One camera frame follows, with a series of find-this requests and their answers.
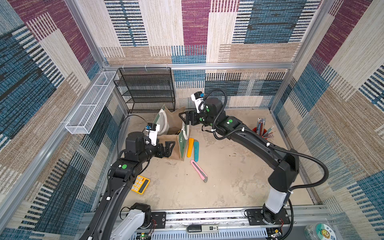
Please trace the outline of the green Christmas burlap tote bag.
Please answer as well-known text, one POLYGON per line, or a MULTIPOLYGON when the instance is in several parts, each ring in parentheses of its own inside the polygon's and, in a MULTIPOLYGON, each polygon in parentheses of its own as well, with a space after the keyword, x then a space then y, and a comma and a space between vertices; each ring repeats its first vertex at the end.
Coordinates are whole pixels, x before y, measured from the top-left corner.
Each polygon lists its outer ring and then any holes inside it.
POLYGON ((159 142, 174 141, 175 146, 169 157, 171 160, 184 161, 188 148, 190 127, 180 118, 179 114, 186 111, 185 107, 171 112, 166 105, 163 105, 155 117, 154 124, 158 125, 159 142))

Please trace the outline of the yellow utility knife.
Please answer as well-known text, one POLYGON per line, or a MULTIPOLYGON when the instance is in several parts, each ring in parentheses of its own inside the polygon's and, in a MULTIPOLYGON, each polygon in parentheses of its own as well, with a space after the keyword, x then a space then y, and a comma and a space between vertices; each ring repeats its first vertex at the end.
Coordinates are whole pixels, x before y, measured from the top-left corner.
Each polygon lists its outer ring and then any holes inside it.
POLYGON ((194 148, 194 141, 195 139, 189 138, 188 141, 188 150, 187 150, 187 157, 190 158, 192 156, 192 150, 194 148))

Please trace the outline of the teal utility knife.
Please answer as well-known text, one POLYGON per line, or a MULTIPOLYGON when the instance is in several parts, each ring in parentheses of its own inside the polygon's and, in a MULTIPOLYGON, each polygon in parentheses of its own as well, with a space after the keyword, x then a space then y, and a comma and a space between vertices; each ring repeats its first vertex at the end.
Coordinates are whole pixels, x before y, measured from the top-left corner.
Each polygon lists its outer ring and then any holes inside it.
POLYGON ((200 145, 197 140, 194 140, 194 161, 198 162, 199 161, 199 149, 200 145))

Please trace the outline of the pink grey utility knife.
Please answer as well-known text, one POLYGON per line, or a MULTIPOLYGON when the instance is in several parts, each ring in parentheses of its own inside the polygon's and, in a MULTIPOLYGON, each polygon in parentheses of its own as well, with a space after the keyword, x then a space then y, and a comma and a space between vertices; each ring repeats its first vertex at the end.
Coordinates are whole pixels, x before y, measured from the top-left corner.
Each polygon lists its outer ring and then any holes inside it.
POLYGON ((193 166, 193 168, 195 169, 195 171, 199 174, 199 176, 202 179, 202 181, 204 183, 206 183, 208 181, 207 174, 202 170, 202 168, 194 160, 191 160, 190 163, 193 166))

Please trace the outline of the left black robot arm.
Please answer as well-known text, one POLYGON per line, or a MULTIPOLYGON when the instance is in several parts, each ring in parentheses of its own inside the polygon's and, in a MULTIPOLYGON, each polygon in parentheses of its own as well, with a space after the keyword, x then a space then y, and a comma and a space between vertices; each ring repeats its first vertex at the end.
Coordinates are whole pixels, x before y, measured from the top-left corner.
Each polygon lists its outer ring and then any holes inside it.
POLYGON ((127 194, 144 171, 143 163, 153 157, 170 157, 175 144, 174 141, 158 143, 142 132, 128 134, 126 148, 120 151, 119 158, 112 164, 103 198, 80 237, 82 240, 128 240, 137 229, 151 224, 151 207, 136 203, 124 220, 115 226, 127 194))

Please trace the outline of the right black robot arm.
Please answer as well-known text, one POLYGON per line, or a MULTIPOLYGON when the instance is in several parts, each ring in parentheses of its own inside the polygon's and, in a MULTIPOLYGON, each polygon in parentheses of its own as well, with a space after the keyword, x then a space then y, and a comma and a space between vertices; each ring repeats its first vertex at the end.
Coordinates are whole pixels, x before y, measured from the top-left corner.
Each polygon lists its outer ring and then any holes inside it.
POLYGON ((202 131, 211 132, 216 140, 232 140, 260 157, 273 169, 268 178, 269 196, 262 207, 263 222, 275 224, 283 214, 284 206, 289 203, 290 195, 296 189, 313 188, 323 184, 329 177, 327 166, 320 160, 294 149, 286 150, 255 133, 246 124, 234 116, 225 113, 228 96, 221 89, 207 94, 196 92, 191 95, 195 110, 185 111, 179 116, 186 125, 202 125, 202 131), (300 172, 300 158, 308 159, 319 165, 323 177, 315 183, 294 185, 300 172))

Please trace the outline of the yellow calculator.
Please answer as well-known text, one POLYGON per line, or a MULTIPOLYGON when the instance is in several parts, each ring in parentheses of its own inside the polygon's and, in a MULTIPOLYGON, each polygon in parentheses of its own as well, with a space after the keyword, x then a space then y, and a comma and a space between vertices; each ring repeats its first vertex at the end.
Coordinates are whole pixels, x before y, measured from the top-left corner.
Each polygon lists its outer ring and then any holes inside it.
POLYGON ((134 182, 131 191, 142 195, 150 184, 150 179, 143 177, 141 175, 137 176, 136 181, 134 182))

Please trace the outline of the red pencil cup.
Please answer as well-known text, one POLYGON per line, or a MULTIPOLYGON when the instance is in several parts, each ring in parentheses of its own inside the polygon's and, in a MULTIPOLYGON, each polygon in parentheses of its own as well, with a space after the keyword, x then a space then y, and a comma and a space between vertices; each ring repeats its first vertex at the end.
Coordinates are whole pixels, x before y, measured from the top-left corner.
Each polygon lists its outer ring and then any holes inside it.
POLYGON ((253 129, 253 132, 255 132, 256 134, 258 134, 259 136, 261 136, 262 138, 265 138, 265 133, 267 132, 267 130, 265 128, 254 128, 253 129))

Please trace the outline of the pencils in cup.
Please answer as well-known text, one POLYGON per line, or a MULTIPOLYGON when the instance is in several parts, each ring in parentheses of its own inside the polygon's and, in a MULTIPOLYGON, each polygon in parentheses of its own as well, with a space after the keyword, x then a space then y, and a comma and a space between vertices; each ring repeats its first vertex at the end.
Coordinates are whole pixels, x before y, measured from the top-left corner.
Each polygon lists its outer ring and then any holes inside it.
POLYGON ((265 118, 258 118, 258 124, 256 128, 265 128, 267 132, 265 133, 264 139, 272 139, 274 137, 274 127, 271 126, 269 128, 266 127, 266 119, 265 118))

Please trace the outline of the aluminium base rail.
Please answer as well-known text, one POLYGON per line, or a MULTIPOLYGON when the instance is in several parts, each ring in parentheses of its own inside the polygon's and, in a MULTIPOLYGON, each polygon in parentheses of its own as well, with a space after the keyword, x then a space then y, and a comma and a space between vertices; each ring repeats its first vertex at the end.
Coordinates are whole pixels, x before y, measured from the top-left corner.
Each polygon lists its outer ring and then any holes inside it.
MULTIPOLYGON (((130 208, 122 208, 115 226, 124 220, 130 208)), ((339 237, 324 206, 286 207, 272 225, 263 222, 261 212, 260 207, 151 210, 151 224, 137 229, 129 240, 304 240, 305 227, 316 223, 329 225, 339 237)), ((78 240, 94 213, 84 215, 78 240)))

